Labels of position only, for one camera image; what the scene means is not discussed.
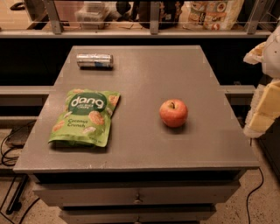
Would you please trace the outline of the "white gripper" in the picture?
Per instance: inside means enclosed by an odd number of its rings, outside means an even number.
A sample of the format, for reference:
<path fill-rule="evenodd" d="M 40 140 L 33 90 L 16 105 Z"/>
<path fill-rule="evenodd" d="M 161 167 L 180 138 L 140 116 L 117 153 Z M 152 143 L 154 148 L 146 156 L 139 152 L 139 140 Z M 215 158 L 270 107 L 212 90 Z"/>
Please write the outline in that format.
<path fill-rule="evenodd" d="M 262 62 L 262 72 L 273 79 L 280 79 L 280 26 L 268 37 L 266 43 L 254 47 L 243 61 L 255 65 Z M 280 80 L 266 86 L 259 84 L 250 103 L 243 133 L 250 138 L 263 135 L 280 116 Z"/>

